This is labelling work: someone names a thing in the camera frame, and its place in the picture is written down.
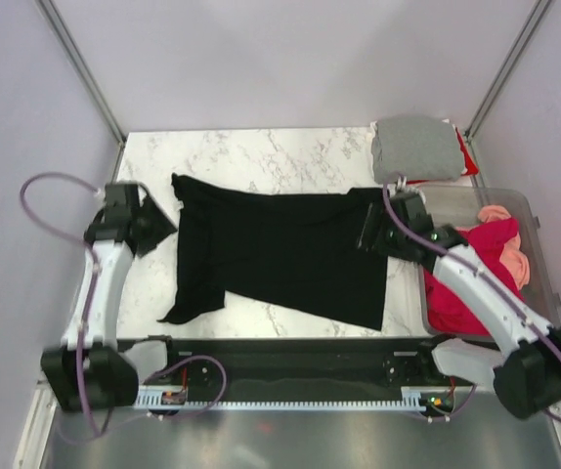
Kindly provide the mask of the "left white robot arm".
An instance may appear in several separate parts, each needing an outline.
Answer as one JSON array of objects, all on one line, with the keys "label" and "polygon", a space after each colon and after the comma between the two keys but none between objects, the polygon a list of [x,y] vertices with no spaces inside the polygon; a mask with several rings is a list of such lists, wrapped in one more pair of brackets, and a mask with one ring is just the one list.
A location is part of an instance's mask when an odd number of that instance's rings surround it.
[{"label": "left white robot arm", "polygon": [[61,343],[40,359],[63,411],[129,406],[137,399],[137,369],[118,351],[123,287],[133,261],[176,232],[146,185],[105,186],[103,206],[82,237],[85,267],[72,317]]}]

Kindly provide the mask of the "black t-shirt blue logo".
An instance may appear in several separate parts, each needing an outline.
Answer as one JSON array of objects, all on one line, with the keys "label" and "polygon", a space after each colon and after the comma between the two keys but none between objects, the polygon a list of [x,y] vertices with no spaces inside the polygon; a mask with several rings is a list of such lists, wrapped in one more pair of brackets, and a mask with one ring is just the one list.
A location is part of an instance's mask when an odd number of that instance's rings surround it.
[{"label": "black t-shirt blue logo", "polygon": [[359,249],[378,188],[345,193],[257,194],[174,174],[182,203],[177,291],[164,321],[221,310],[227,293],[377,330],[387,260]]}]

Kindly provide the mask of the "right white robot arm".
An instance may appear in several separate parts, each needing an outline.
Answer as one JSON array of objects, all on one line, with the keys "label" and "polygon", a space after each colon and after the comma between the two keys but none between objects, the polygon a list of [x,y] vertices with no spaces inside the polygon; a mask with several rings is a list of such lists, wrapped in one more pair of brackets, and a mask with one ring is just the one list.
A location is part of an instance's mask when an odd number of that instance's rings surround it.
[{"label": "right white robot arm", "polygon": [[481,323],[492,348],[443,334],[425,344],[415,372],[434,385],[447,376],[490,387],[524,420],[561,402],[561,326],[524,303],[451,225],[438,226],[417,192],[371,188],[357,246],[421,266]]}]

